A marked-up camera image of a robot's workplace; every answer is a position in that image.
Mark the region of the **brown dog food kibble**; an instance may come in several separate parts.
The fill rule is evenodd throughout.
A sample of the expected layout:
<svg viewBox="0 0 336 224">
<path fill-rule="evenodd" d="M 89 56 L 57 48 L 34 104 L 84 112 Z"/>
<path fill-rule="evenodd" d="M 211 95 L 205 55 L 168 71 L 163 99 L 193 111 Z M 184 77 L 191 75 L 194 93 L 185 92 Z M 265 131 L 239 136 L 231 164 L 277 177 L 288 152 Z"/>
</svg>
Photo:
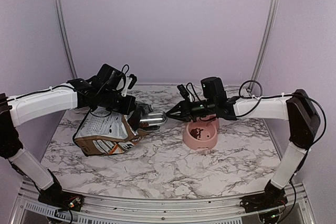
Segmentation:
<svg viewBox="0 0 336 224">
<path fill-rule="evenodd" d="M 195 139 L 201 139 L 202 132 L 204 131 L 203 128 L 193 128 L 190 130 L 190 136 L 192 136 Z"/>
</svg>

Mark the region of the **pink double pet bowl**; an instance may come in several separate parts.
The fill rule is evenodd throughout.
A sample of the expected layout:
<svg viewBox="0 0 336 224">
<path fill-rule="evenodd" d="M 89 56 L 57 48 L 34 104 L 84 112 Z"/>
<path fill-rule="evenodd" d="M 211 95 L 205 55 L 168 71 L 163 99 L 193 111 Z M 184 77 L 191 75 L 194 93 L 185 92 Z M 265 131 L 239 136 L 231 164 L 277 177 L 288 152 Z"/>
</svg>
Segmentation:
<svg viewBox="0 0 336 224">
<path fill-rule="evenodd" d="M 182 140 L 192 150 L 210 150 L 218 142 L 219 120 L 214 115 L 186 123 Z"/>
</svg>

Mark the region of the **silver metal scoop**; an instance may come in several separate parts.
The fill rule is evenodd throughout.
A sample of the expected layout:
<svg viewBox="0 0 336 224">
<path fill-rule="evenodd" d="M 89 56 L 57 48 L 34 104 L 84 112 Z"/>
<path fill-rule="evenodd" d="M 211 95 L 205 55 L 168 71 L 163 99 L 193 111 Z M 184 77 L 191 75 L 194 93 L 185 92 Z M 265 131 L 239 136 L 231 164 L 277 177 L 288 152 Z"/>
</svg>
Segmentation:
<svg viewBox="0 0 336 224">
<path fill-rule="evenodd" d="M 167 116 L 164 112 L 150 112 L 141 116 L 139 126 L 142 128 L 162 126 L 167 122 Z"/>
</svg>

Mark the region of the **brown white dog food bag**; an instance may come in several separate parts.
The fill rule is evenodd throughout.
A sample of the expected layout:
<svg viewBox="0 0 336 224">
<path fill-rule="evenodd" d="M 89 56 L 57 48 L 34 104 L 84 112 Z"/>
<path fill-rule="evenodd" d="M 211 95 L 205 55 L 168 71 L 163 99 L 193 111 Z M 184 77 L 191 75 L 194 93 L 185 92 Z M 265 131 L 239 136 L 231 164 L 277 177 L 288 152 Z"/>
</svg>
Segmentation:
<svg viewBox="0 0 336 224">
<path fill-rule="evenodd" d="M 89 110 L 72 137 L 73 142 L 85 156 L 108 156 L 128 152 L 151 132 L 157 125 L 140 120 L 154 110 L 149 104 L 138 103 L 130 115 L 109 112 L 99 107 Z"/>
</svg>

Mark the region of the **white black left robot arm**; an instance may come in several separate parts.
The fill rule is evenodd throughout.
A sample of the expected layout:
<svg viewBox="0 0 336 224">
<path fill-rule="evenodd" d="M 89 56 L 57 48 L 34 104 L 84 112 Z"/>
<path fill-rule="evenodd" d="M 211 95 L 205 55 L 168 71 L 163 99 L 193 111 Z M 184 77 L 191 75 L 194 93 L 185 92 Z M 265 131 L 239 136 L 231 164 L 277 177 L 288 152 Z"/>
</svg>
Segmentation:
<svg viewBox="0 0 336 224">
<path fill-rule="evenodd" d="M 22 143 L 17 128 L 35 119 L 72 109 L 104 108 L 108 112 L 130 114 L 135 109 L 135 97 L 127 91 L 133 88 L 137 77 L 129 74 L 128 70 L 128 65 L 118 70 L 105 63 L 89 79 L 72 79 L 53 87 L 10 97 L 1 94 L 1 157 L 35 184 L 40 202 L 64 210 L 79 211 L 83 195 L 63 190 L 56 176 Z"/>
</svg>

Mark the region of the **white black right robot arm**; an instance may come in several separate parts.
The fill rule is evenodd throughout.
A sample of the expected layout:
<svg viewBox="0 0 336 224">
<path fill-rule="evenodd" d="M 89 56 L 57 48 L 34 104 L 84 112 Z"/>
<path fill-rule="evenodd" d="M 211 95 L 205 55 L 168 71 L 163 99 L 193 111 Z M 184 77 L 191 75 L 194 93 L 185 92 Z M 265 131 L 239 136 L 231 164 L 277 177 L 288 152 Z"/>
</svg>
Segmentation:
<svg viewBox="0 0 336 224">
<path fill-rule="evenodd" d="M 306 161 L 309 150 L 323 137 L 327 119 L 322 106 L 310 98 L 304 89 L 292 93 L 265 96 L 228 97 L 221 78 L 201 80 L 203 99 L 197 94 L 189 98 L 187 86 L 177 88 L 183 100 L 167 111 L 167 116 L 183 122 L 195 122 L 211 116 L 226 121 L 262 119 L 288 124 L 289 143 L 282 154 L 279 166 L 262 193 L 244 196 L 240 205 L 245 212 L 261 211 L 280 206 L 286 201 L 285 187 L 292 182 Z"/>
</svg>

